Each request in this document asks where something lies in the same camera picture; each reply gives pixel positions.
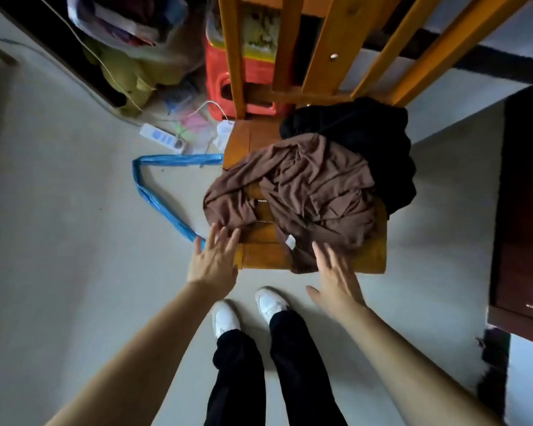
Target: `person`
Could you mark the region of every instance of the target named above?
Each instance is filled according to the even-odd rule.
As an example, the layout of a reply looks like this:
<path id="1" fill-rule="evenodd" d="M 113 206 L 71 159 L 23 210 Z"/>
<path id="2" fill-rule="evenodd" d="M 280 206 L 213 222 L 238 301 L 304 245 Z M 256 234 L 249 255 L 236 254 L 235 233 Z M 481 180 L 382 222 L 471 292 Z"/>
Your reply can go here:
<path id="1" fill-rule="evenodd" d="M 226 228 L 214 225 L 205 248 L 197 238 L 187 284 L 47 426 L 149 426 L 187 346 L 210 310 L 218 337 L 213 356 L 218 376 L 205 424 L 264 425 L 266 392 L 261 357 L 253 340 L 242 331 L 235 312 L 222 301 L 237 279 L 233 263 L 239 236 L 239 229 L 229 237 Z M 347 258 L 327 245 L 314 243 L 313 247 L 320 287 L 306 287 L 310 298 L 353 338 L 407 424 L 502 425 L 366 305 Z M 269 288 L 257 292 L 256 302 L 272 336 L 270 355 L 280 378 L 289 423 L 346 424 L 304 320 Z"/>

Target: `crumpled brown clothing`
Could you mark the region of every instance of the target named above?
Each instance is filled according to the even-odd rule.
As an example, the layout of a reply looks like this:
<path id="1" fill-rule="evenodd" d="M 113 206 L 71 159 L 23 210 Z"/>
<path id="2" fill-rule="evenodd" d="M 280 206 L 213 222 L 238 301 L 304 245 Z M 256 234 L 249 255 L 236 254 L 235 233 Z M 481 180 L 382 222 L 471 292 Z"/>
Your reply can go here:
<path id="1" fill-rule="evenodd" d="M 250 153 L 223 172 L 207 190 L 203 210 L 207 221 L 229 230 L 256 222 L 257 200 L 243 187 L 259 182 L 277 225 L 292 272 L 318 270 L 312 241 L 351 253 L 375 224 L 373 178 L 359 154 L 322 135 L 308 133 Z M 284 242 L 296 239 L 291 250 Z"/>

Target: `white shoe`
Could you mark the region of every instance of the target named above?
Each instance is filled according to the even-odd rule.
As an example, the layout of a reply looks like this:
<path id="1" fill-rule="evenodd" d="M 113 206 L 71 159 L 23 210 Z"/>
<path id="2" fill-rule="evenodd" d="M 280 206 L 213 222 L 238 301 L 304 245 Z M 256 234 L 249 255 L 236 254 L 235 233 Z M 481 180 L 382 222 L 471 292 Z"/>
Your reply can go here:
<path id="1" fill-rule="evenodd" d="M 289 308 L 288 302 L 278 293 L 275 293 L 268 287 L 261 288 L 255 294 L 257 307 L 267 324 L 274 314 L 285 311 Z"/>
<path id="2" fill-rule="evenodd" d="M 211 309 L 211 321 L 217 339 L 229 330 L 241 330 L 241 323 L 237 315 L 226 301 L 215 302 Z"/>

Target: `black jacket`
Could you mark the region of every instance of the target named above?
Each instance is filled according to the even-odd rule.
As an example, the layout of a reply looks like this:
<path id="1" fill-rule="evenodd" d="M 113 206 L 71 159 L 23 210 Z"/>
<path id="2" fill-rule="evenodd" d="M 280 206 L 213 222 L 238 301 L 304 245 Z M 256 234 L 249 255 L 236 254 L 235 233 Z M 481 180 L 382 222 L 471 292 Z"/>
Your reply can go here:
<path id="1" fill-rule="evenodd" d="M 369 163 L 376 195 L 392 214 L 417 194 L 412 183 L 416 169 L 409 157 L 411 143 L 405 135 L 408 121 L 405 108 L 361 97 L 333 106 L 300 108 L 281 124 L 280 135 L 287 139 L 319 133 L 361 154 Z"/>

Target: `human hand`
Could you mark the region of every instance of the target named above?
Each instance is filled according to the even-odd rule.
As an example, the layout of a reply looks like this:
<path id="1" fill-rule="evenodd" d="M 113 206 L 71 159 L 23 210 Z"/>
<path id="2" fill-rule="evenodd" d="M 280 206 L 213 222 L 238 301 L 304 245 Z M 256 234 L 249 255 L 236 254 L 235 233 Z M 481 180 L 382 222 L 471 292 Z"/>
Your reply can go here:
<path id="1" fill-rule="evenodd" d="M 320 290 L 306 286 L 310 299 L 327 315 L 339 321 L 339 316 L 351 306 L 365 306 L 362 289 L 351 263 L 325 244 L 327 256 L 318 243 L 312 243 L 320 271 Z"/>
<path id="2" fill-rule="evenodd" d="M 187 282 L 208 290 L 217 301 L 227 296 L 233 290 L 239 272 L 234 260 L 240 236 L 241 229 L 235 229 L 228 239 L 227 227 L 212 224 L 203 251 L 202 239 L 195 238 Z"/>

